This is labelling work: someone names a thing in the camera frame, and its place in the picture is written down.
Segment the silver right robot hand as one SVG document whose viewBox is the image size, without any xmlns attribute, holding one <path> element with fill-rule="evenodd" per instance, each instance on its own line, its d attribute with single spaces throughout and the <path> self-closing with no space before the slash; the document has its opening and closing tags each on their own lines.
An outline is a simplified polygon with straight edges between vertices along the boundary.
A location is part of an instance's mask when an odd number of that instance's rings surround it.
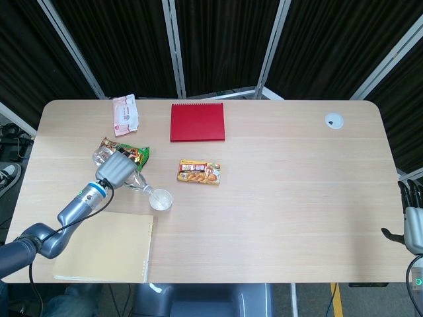
<svg viewBox="0 0 423 317">
<path fill-rule="evenodd" d="M 397 182 L 403 206 L 403 234 L 393 234 L 381 228 L 383 236 L 390 241 L 403 244 L 413 255 L 422 254 L 422 186 L 413 180 Z"/>
</svg>

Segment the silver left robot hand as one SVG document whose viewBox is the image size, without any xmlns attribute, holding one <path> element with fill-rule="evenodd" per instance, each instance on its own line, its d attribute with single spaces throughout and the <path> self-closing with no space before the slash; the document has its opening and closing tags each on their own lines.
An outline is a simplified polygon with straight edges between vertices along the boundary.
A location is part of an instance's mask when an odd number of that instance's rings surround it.
<svg viewBox="0 0 423 317">
<path fill-rule="evenodd" d="M 116 151 L 97 168 L 95 177 L 115 190 L 122 187 L 136 168 L 137 165 L 132 159 Z"/>
</svg>

